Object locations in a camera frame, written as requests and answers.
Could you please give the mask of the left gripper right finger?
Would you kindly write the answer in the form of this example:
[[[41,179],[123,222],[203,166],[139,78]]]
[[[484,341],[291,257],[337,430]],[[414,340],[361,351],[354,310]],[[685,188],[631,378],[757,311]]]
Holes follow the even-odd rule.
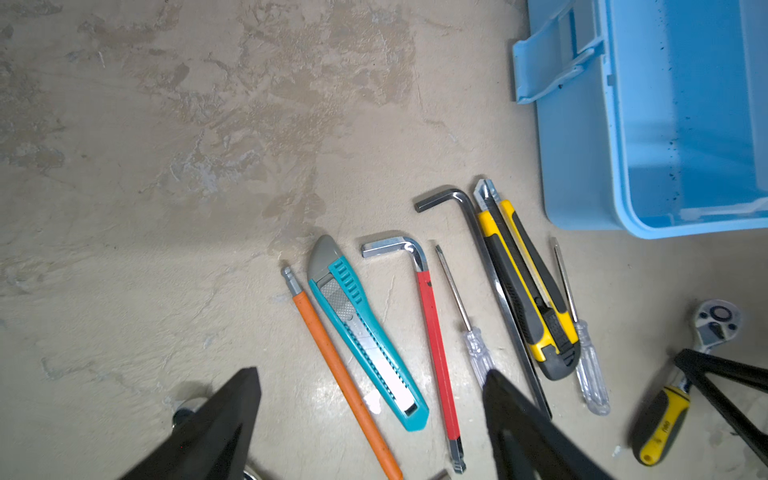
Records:
[[[488,372],[482,398],[498,478],[610,477],[501,372]]]

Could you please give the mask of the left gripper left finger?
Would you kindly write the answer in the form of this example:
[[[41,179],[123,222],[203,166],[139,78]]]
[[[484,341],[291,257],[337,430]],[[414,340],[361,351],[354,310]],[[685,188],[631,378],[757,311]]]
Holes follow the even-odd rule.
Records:
[[[258,370],[239,370],[123,477],[242,479],[260,400]]]

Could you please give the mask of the yellow handled ratchet wrench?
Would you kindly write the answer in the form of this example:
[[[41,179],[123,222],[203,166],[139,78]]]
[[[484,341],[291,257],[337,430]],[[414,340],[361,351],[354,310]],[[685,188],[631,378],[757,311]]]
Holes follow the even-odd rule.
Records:
[[[742,313],[733,303],[711,299],[701,303],[690,320],[692,349],[709,354],[712,349],[733,340],[742,324]],[[679,368],[671,383],[664,385],[640,414],[630,435],[636,460],[652,467],[660,463],[672,447],[690,408],[691,381]]]

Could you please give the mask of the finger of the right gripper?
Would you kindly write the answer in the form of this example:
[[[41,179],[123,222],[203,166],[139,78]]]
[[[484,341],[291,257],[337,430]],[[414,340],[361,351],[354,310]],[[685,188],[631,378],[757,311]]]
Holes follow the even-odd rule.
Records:
[[[757,428],[748,417],[707,377],[712,374],[767,393],[767,370],[760,367],[723,359],[692,349],[679,352],[674,364],[686,376],[744,440],[757,457],[767,464],[767,434]]]

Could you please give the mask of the light blue plastic toolbox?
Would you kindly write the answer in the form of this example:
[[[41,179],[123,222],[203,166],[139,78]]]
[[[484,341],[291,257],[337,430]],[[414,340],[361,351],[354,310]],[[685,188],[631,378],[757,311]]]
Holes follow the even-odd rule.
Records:
[[[544,209],[643,239],[767,225],[763,1],[532,1],[512,48]]]

